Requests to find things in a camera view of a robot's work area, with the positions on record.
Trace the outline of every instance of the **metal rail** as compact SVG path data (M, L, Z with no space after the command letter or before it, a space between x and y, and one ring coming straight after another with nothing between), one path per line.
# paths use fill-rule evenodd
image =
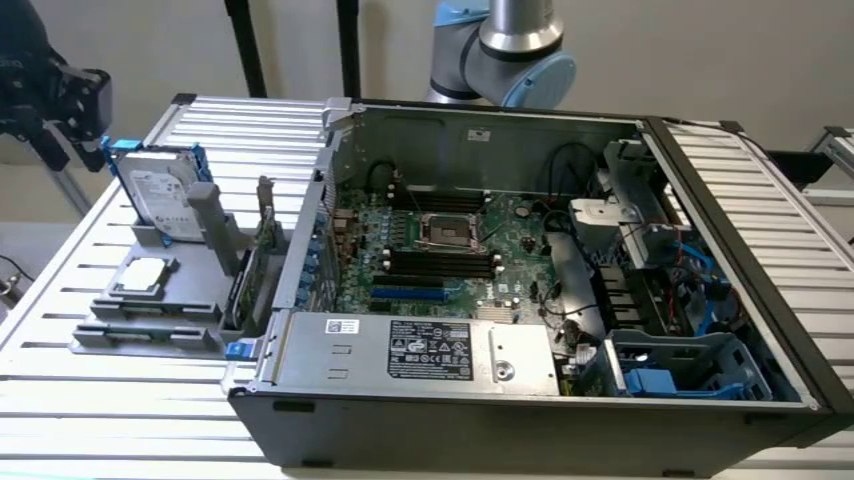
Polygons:
M302 165L320 148L313 135L320 129L321 110L318 103L198 98L192 105L169 109L150 138L170 144L198 141L208 148L213 176L220 186L226 185L222 204L237 215L241 226L250 227L257 221L253 200L257 175L278 179L274 202L286 225L300 199ZM772 184L759 173L747 173L760 182L756 187ZM727 185L715 188L725 191ZM727 204L741 205L728 202L739 198L749 197L727 196ZM784 208L784 198L773 201L776 208ZM757 213L732 211L732 215ZM224 386L249 379L252 364L94 357L68 352L70 332L88 314L89 302L106 285L133 242L128 228L132 221L133 211L113 182L18 307L0 324L0 474L122 479L310 477L312 472L282 473L265 463L225 402ZM819 245L818 233L791 230L787 223L780 225L785 225L781 230L755 232L787 232L785 241L792 245L798 242ZM751 247L765 248L763 235L747 235L755 239ZM775 243L767 248L775 249L779 246ZM844 345L854 343L854 324L836 323L835 318L814 316L810 324L819 334L842 335L819 338L830 341L824 347L834 358L851 361L854 349L846 349ZM840 350L832 348L835 340L847 342ZM836 372L854 388L851 365L838 364ZM376 472L324 475L432 478ZM854 431L848 431L804 450L765 450L715 478L842 480L852 475Z
M851 247L747 142L701 127L671 126L669 131L834 371L852 389Z

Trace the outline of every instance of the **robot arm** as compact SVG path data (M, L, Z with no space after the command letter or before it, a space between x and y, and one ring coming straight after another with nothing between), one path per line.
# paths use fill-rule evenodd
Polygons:
M551 0L439 4L427 101L553 108L575 80Z
M29 142L53 171L69 161L57 138L62 136L96 172L104 165L98 138L110 122L110 99L109 74L68 65L48 43L29 0L2 0L0 135Z

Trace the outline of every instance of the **power supply label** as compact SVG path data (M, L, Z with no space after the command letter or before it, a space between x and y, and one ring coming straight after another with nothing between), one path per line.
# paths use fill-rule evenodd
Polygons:
M413 380L473 380L467 323L391 321L388 375Z

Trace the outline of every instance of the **white slatted table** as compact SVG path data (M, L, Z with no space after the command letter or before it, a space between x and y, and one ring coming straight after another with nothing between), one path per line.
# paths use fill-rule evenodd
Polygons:
M160 143L205 146L225 209L241 226L257 221L260 174L278 180L278 218L285 228L293 223L305 164L320 147L312 138L321 109L318 103L198 98L157 125ZM250 364L68 352L70 332L133 242L132 221L113 182L0 325L0 478L460 478L314 470L285 475L265 463L220 385L224 378L245 381ZM854 383L854 366L836 372ZM854 432L806 450L769 449L716 478L848 480Z

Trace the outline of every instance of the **metal case panel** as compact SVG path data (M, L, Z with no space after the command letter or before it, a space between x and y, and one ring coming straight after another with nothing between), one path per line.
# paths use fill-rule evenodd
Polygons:
M736 135L683 125L668 131L806 333L844 376L854 362L854 250L761 152ZM709 159L723 157L740 169L709 168L719 163ZM680 208L672 194L671 203Z
M541 325L336 313L286 321L282 391L557 395Z
M249 395L229 402L282 467L709 477L816 415L533 402Z

